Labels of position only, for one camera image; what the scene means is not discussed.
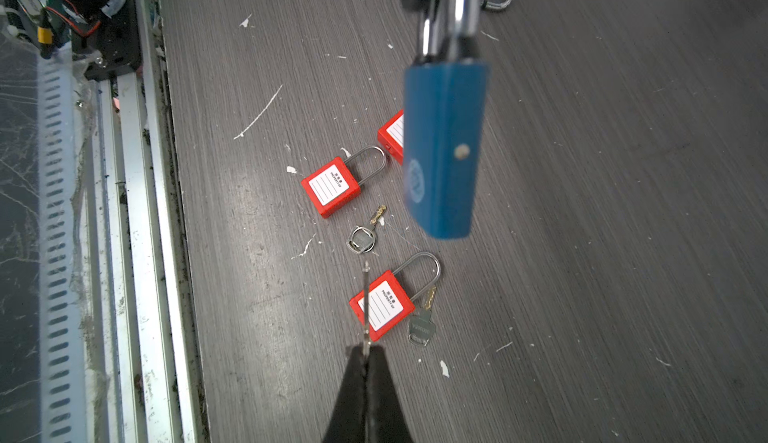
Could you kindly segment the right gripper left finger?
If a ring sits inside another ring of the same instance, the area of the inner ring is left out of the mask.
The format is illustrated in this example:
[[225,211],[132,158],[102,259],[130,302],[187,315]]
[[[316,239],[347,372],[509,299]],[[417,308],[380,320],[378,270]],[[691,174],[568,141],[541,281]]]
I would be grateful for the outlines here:
[[323,442],[367,441],[367,358],[361,346],[351,348]]

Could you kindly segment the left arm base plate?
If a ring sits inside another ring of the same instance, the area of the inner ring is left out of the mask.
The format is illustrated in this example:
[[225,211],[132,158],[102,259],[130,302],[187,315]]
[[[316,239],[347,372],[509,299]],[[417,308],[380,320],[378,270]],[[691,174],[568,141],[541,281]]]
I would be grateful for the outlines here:
[[84,40],[89,65],[88,80],[103,81],[135,72],[142,64],[135,0],[126,0],[122,9]]

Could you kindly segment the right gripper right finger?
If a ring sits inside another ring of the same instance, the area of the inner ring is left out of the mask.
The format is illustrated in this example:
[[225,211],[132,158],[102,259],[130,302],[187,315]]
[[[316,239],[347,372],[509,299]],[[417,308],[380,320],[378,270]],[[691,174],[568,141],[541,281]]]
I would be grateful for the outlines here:
[[365,442],[412,442],[383,347],[374,345],[366,358],[364,378]]

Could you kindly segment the red padlock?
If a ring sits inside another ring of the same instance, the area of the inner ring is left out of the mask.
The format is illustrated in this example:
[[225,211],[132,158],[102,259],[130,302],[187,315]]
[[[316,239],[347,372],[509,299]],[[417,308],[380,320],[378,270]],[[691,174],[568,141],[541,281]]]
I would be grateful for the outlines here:
[[[416,293],[409,296],[400,277],[408,266],[420,259],[430,260],[434,264],[434,274]],[[421,251],[413,254],[395,269],[382,273],[368,284],[367,289],[352,297],[348,305],[360,323],[363,326],[368,325],[370,339],[378,342],[401,321],[409,318],[416,308],[423,305],[425,294],[433,286],[438,286],[441,276],[442,265],[438,257],[431,252]]]
[[[366,152],[378,153],[382,160],[379,167],[367,176],[357,178],[349,164]],[[388,163],[386,152],[377,145],[367,146],[347,158],[335,157],[321,168],[301,180],[301,186],[319,215],[327,219],[337,210],[356,198],[361,187],[381,173]]]
[[399,110],[377,132],[377,140],[399,163],[404,159],[404,110]]

